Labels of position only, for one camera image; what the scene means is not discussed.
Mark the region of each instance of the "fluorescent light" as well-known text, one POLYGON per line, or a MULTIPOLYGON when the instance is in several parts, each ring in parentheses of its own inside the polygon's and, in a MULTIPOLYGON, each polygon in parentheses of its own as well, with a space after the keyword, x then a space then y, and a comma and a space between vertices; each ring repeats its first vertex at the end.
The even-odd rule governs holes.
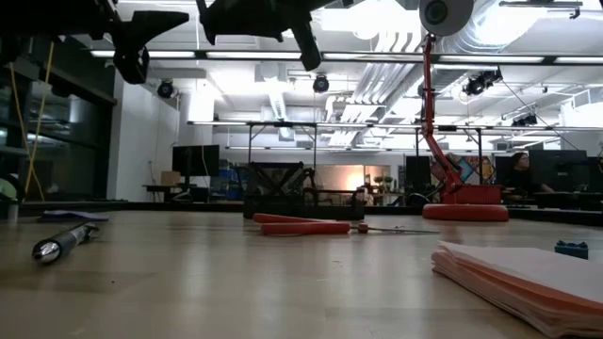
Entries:
POLYGON ((283 151, 306 151, 311 149, 306 149, 304 147, 267 147, 270 150, 283 150, 283 151))
POLYGON ((349 151, 350 149, 342 147, 317 147, 317 151, 349 151))
MULTIPOLYGON (((226 150, 245 150, 245 151, 249 150, 249 146, 226 146, 224 148, 226 150)), ((252 150, 266 150, 266 148, 265 147, 252 146, 252 150)))
POLYGON ((555 63, 603 64, 603 56, 559 56, 555 63))
POLYGON ((115 51, 90 51, 93 57, 113 57, 115 51))
POLYGON ((189 124, 212 125, 212 126, 244 126, 244 121, 189 121, 189 124))
POLYGON ((318 127, 368 127, 367 123, 317 123, 318 127))
POLYGON ((420 53, 414 54, 394 54, 394 53, 324 53, 325 60, 355 60, 355 61, 396 61, 396 62, 413 62, 418 63, 423 61, 423 56, 420 53))
POLYGON ((373 127, 379 127, 379 128, 404 128, 404 129, 415 129, 418 128, 420 126, 417 125, 410 125, 410 124, 387 124, 387 123, 378 123, 373 125, 373 127))
POLYGON ((438 62, 466 62, 489 64, 540 63, 543 56, 440 56, 438 62))
POLYGON ((195 52, 192 52, 192 51, 149 51, 149 57, 193 58, 193 57, 195 57, 195 52))
POLYGON ((495 65, 463 65, 463 64, 435 64, 433 67, 436 70, 478 70, 478 71, 496 71, 498 66, 495 65))
POLYGON ((297 60, 302 55, 298 52, 207 52, 207 58, 216 59, 287 59, 297 60))
MULTIPOLYGON (((95 57, 113 57, 115 51, 90 51, 95 57)), ((149 57, 154 58, 194 58, 195 52, 192 51, 149 51, 149 57)))
MULTIPOLYGON (((205 1, 207 5, 213 3, 213 1, 205 1)), ((120 0, 121 4, 133 4, 133 5, 157 5, 157 6, 194 6, 197 7, 197 3, 194 0, 189 1, 156 1, 156 0, 120 0)))

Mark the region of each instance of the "ceiling light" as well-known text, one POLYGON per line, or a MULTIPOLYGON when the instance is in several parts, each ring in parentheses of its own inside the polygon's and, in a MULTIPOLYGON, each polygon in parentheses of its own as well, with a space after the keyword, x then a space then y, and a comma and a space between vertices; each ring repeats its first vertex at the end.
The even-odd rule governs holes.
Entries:
POLYGON ((244 121, 189 121, 188 124, 212 125, 212 126, 245 126, 244 121))
MULTIPOLYGON (((209 6, 213 3, 213 1, 205 1, 205 3, 209 6)), ((170 1, 156 1, 156 0, 120 0, 121 4, 133 4, 133 5, 157 5, 157 6, 171 6, 171 7, 181 7, 181 6, 194 6, 197 7, 197 3, 194 0, 170 0, 170 1)))
POLYGON ((369 127, 368 123, 317 123, 318 127, 369 127))
POLYGON ((580 1, 501 1, 499 6, 505 8, 578 8, 583 4, 580 1))
POLYGON ((395 0, 356 1, 351 8, 325 8, 317 22, 324 31, 353 32, 359 39, 379 32, 412 32, 420 27, 415 10, 406 10, 395 0))
POLYGON ((298 52, 207 52, 207 58, 210 59, 297 60, 301 55, 298 52))
POLYGON ((379 127, 379 128, 398 128, 398 129, 415 129, 416 126, 413 125, 409 125, 409 124, 387 124, 387 123, 378 123, 375 124, 373 127, 379 127))
POLYGON ((495 65, 463 65, 463 64, 435 64, 433 67, 436 70, 476 70, 476 71, 496 71, 498 66, 495 65))
POLYGON ((577 64, 603 64, 602 56, 559 56, 555 59, 556 64, 577 63, 577 64))
MULTIPOLYGON (((90 51, 95 57, 113 57, 115 51, 90 51)), ((195 58, 195 52, 192 51, 149 51, 149 57, 152 58, 195 58)))
POLYGON ((305 147, 267 147, 267 149, 283 150, 283 151, 309 151, 309 150, 312 150, 312 148, 305 148, 305 147))
POLYGON ((486 64, 540 63, 543 56, 440 56, 438 62, 466 62, 486 64))
POLYGON ((324 53, 325 60, 331 61, 378 61, 378 62, 423 62, 420 53, 396 54, 396 53, 324 53))
POLYGON ((475 37, 483 44, 507 45, 526 32, 544 15, 544 8, 505 8, 490 6, 474 16, 475 37))
POLYGON ((194 58, 195 52, 192 51, 149 51, 149 57, 164 58, 194 58))
MULTIPOLYGON (((226 150, 249 150, 250 147, 249 146, 225 146, 224 149, 226 150)), ((252 150, 266 150, 266 147, 257 147, 257 146, 252 146, 252 150)))
POLYGON ((113 57, 115 51, 90 51, 93 57, 113 57))

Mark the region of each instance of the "spotlight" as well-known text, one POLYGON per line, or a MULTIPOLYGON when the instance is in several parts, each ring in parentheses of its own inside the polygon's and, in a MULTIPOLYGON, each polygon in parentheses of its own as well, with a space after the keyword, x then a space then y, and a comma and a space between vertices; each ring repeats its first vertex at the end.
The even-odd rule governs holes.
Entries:
POLYGON ((526 119, 526 124, 531 124, 531 125, 538 124, 538 120, 536 119, 536 116, 533 114, 528 115, 525 119, 526 119))
POLYGON ((500 68, 496 71, 483 71, 469 78, 469 82, 463 87, 463 92, 468 96, 480 95, 500 80, 502 80, 500 68))
POLYGON ((513 120, 511 127, 524 127, 535 124, 538 124, 538 119, 534 114, 529 114, 523 118, 513 120))
POLYGON ((173 80, 161 80, 161 85, 157 88, 157 95, 163 99, 171 99, 178 95, 178 89, 173 86, 173 80))
POLYGON ((315 93, 324 93, 329 90, 329 80, 327 80, 326 74, 318 74, 317 79, 314 80, 314 85, 312 86, 315 93))

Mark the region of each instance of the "table surface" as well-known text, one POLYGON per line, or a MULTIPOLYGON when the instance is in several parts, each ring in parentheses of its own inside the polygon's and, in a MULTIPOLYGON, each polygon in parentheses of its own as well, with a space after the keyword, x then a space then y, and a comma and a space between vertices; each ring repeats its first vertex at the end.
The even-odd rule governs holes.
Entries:
POLYGON ((597 228, 367 216, 441 234, 264 237, 240 214, 109 213, 94 243, 38 267, 32 246, 70 224, 0 223, 0 329, 12 338, 543 338, 432 272, 438 240, 552 250, 597 228))

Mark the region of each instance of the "cable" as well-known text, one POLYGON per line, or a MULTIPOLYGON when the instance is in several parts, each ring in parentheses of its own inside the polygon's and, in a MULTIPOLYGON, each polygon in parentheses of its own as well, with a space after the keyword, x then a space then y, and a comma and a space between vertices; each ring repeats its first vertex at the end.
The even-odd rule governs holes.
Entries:
POLYGON ((207 165, 205 164, 205 155, 204 155, 204 149, 205 146, 201 147, 201 160, 204 162, 204 169, 205 169, 205 175, 204 175, 204 181, 205 181, 205 185, 207 186, 207 203, 209 203, 209 191, 210 191, 210 187, 209 187, 209 183, 207 182, 207 178, 206 176, 209 175, 209 171, 207 171, 207 165))
POLYGON ((599 166, 599 171, 601 173, 603 173, 603 150, 601 150, 601 152, 599 152, 599 156, 597 157, 597 162, 598 162, 598 166, 599 166))
POLYGON ((521 104, 523 104, 527 109, 530 110, 531 114, 533 114, 536 118, 538 118, 538 120, 540 120, 547 128, 549 128, 550 130, 552 130, 553 132, 555 132, 555 134, 560 137, 561 139, 563 139, 563 141, 567 142, 568 145, 572 146, 576 151, 579 151, 578 147, 574 146, 573 143, 571 143, 568 139, 566 139, 564 136, 562 136, 561 133, 557 132, 551 125, 549 125, 548 123, 546 123, 546 121, 542 118, 540 118, 540 116, 538 114, 536 114, 536 111, 534 109, 531 109, 531 107, 526 104, 523 100, 521 100, 521 98, 519 97, 519 95, 517 95, 517 93, 515 93, 514 90, 512 90, 509 85, 507 85, 507 83, 504 80, 500 80, 503 84, 505 84, 505 86, 507 87, 507 89, 509 89, 509 91, 515 96, 515 98, 517 98, 517 100, 519 100, 519 102, 521 104))
POLYGON ((31 153, 29 152, 29 145, 27 144, 27 132, 25 131, 25 124, 23 122, 23 114, 21 113, 21 104, 19 104, 19 93, 17 93, 17 81, 15 80, 15 68, 14 68, 14 65, 12 64, 12 62, 9 64, 9 66, 10 66, 10 80, 12 81, 12 92, 13 92, 14 98, 15 98, 15 106, 17 108, 17 116, 19 117, 19 124, 21 125, 21 136, 23 137, 25 151, 27 152, 27 158, 29 159, 29 167, 33 171, 34 180, 36 181, 36 184, 38 184, 38 190, 40 191, 41 200, 44 202, 45 201, 44 193, 41 188, 40 180, 38 180, 38 175, 36 175, 36 172, 33 170, 34 161, 31 157, 31 153))
MULTIPOLYGON (((48 86, 48 82, 50 80, 50 69, 53 65, 53 54, 55 53, 55 43, 50 42, 50 52, 48 53, 48 62, 46 63, 46 78, 44 79, 44 84, 48 86)), ((38 150, 38 136, 40 135, 40 127, 41 127, 41 116, 44 112, 44 105, 46 104, 46 94, 47 90, 41 96, 40 103, 40 112, 38 114, 38 126, 36 127, 36 136, 34 138, 34 150, 31 153, 31 163, 33 164, 34 159, 36 158, 36 151, 38 150)), ((25 193, 29 189, 29 183, 31 181, 31 174, 33 171, 33 166, 29 167, 29 172, 27 173, 27 181, 25 182, 25 193)))

